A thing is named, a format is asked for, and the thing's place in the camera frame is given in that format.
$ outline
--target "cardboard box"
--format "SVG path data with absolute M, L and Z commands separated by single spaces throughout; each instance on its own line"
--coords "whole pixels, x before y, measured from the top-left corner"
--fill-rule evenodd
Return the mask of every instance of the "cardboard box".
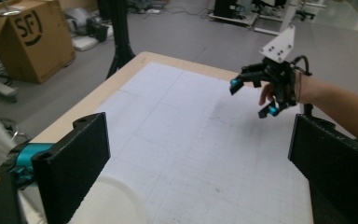
M 43 83 L 75 58 L 60 3 L 38 0 L 9 3 L 20 8 L 21 13 L 0 16 L 0 61 L 10 77 Z

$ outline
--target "human hand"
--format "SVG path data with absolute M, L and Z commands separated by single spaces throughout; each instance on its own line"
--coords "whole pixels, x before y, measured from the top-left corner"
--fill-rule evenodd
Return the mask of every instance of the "human hand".
M 296 94 L 297 102 L 306 104 L 309 101 L 311 95 L 310 88 L 308 88 L 308 86 L 310 85 L 309 82 L 310 82 L 310 77 L 296 70 L 295 94 Z M 274 94 L 275 94 L 274 86 L 271 83 L 267 84 L 261 91 L 260 100 L 258 101 L 258 104 L 263 105 L 266 102 L 266 99 L 269 101 L 273 101 Z

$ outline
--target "black panel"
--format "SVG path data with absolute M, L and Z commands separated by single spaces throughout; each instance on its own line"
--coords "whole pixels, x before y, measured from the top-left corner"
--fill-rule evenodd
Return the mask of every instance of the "black panel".
M 69 222 L 109 158 L 104 113 L 78 119 L 62 140 L 32 157 L 49 224 Z
M 289 160 L 342 216 L 358 223 L 358 142 L 328 121 L 297 115 Z
M 24 224 L 22 206 L 16 188 L 16 177 L 0 167 L 0 223 Z

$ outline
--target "black pole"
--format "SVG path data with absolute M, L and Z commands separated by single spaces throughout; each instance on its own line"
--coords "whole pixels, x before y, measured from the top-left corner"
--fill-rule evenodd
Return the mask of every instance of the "black pole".
M 132 52 L 127 24 L 127 0 L 107 0 L 115 37 L 115 57 L 107 78 L 135 57 Z

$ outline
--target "white paper sheet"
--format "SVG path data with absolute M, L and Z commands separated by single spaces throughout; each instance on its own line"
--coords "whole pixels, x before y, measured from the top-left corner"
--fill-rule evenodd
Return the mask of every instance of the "white paper sheet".
M 287 159 L 298 107 L 259 119 L 260 90 L 228 89 L 148 64 L 97 110 L 112 154 L 103 175 L 139 195 L 148 223 L 313 223 L 308 181 Z

